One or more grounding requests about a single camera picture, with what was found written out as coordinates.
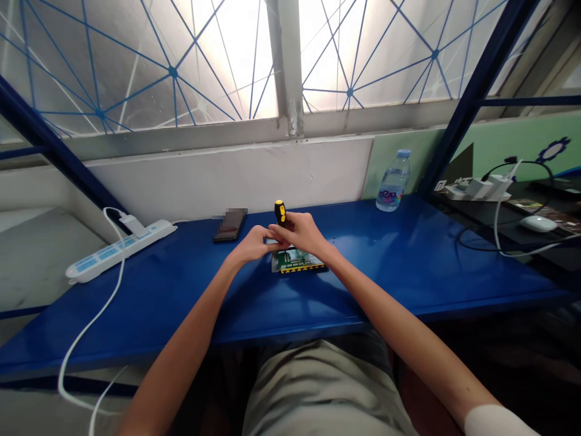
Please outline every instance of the black cable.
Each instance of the black cable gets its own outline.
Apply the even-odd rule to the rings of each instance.
[[[546,169],[547,173],[549,174],[549,179],[551,181],[551,186],[550,186],[549,192],[547,194],[547,199],[545,200],[545,202],[543,204],[541,204],[540,207],[538,207],[534,212],[531,213],[531,215],[535,215],[540,210],[542,210],[545,206],[547,206],[549,204],[549,202],[551,201],[551,195],[553,193],[553,189],[554,189],[554,185],[555,185],[555,180],[554,180],[553,172],[551,171],[551,169],[548,166],[546,166],[544,163],[541,163],[541,162],[535,162],[533,160],[523,160],[521,163],[522,164],[535,164],[535,165],[542,166],[544,169]],[[500,165],[497,165],[496,167],[492,168],[492,170],[490,170],[489,172],[487,172],[484,175],[484,177],[482,177],[482,181],[485,182],[488,179],[488,177],[490,177],[490,174],[492,173],[492,171],[494,171],[494,170],[496,170],[498,168],[501,168],[501,167],[505,167],[506,165],[514,165],[514,162],[507,162],[507,163],[502,163]],[[521,219],[522,218],[518,218],[516,220],[511,220],[511,221],[506,221],[506,222],[503,222],[503,223],[498,223],[498,225],[504,225],[504,224],[511,224],[511,223],[514,223],[514,222],[519,222]],[[486,225],[485,224],[485,225],[478,226],[477,229],[478,228],[486,228],[486,227],[490,227],[490,224],[489,225]],[[503,248],[503,249],[497,249],[497,248],[494,248],[494,249],[493,248],[478,248],[478,247],[473,247],[471,245],[467,245],[464,242],[462,242],[462,235],[465,232],[467,232],[468,230],[469,230],[468,228],[465,228],[464,230],[462,230],[458,234],[458,236],[456,236],[456,242],[458,244],[462,245],[464,248],[469,248],[469,249],[472,249],[472,250],[475,250],[475,251],[492,251],[492,252],[496,252],[496,253],[505,252],[505,251],[521,251],[522,248],[533,248],[533,249],[535,249],[535,248],[541,248],[543,246],[551,245],[551,244],[554,244],[554,243],[561,243],[561,242],[564,242],[565,241],[565,239],[561,239],[561,240],[557,240],[557,241],[554,241],[554,242],[533,242],[533,243],[526,243],[526,244],[517,244],[514,248],[513,247],[510,247],[510,248]]]

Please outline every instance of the person's right hand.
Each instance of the person's right hand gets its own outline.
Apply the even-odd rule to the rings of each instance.
[[[321,234],[310,213],[286,213],[286,228],[270,224],[268,228],[300,250],[322,260],[330,244]]]

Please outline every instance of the blue desk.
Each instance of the blue desk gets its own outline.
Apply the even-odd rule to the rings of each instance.
[[[424,320],[540,305],[570,294],[514,259],[456,246],[463,227],[409,196],[395,213],[374,201],[305,208],[361,271]],[[274,213],[250,214],[241,237]],[[120,290],[70,359],[81,371],[151,360],[163,348],[236,243],[213,244],[215,220],[179,229],[128,259]],[[469,233],[466,240],[480,239]],[[56,374],[79,331],[109,298],[113,268],[75,285],[0,349],[0,380]],[[270,259],[234,280],[213,344],[265,345],[366,328],[366,318],[328,270],[281,275]]]

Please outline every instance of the white power strip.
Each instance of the white power strip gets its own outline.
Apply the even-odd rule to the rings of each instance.
[[[459,190],[456,187],[445,187],[445,194],[450,200],[459,200],[459,201],[488,201],[488,202],[497,202],[498,198],[494,197],[492,199],[483,197],[483,198],[474,198],[473,196],[466,193],[466,191]],[[502,201],[509,200],[511,195],[509,193],[502,194]]]
[[[176,229],[177,227],[169,221],[159,220],[147,226],[147,233],[142,237],[137,237],[134,234],[126,237],[123,240],[125,244],[125,258],[151,245],[156,240],[175,232]],[[121,242],[116,242],[72,264],[67,268],[65,275],[70,279],[71,284],[87,283],[102,272],[121,262],[122,250],[123,246]]]

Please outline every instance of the blue steel beam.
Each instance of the blue steel beam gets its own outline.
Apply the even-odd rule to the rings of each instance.
[[[7,150],[0,152],[0,160],[30,156],[31,154],[46,153],[47,151],[49,151],[49,148],[43,145],[38,145],[36,147],[18,148],[17,150]]]
[[[43,152],[44,157],[99,209],[111,206],[126,212],[115,197],[56,136],[41,115],[28,106],[2,76],[0,76],[0,113],[34,147],[48,148],[46,152]],[[127,234],[131,234],[125,226],[117,224]]]
[[[418,194],[424,199],[428,199],[431,195],[450,159],[454,156],[458,145],[478,113],[479,107],[475,103],[483,101],[488,96],[490,88],[537,3],[538,0],[508,0],[419,184]]]
[[[474,104],[477,106],[578,106],[581,105],[581,95],[487,99],[478,100]]]

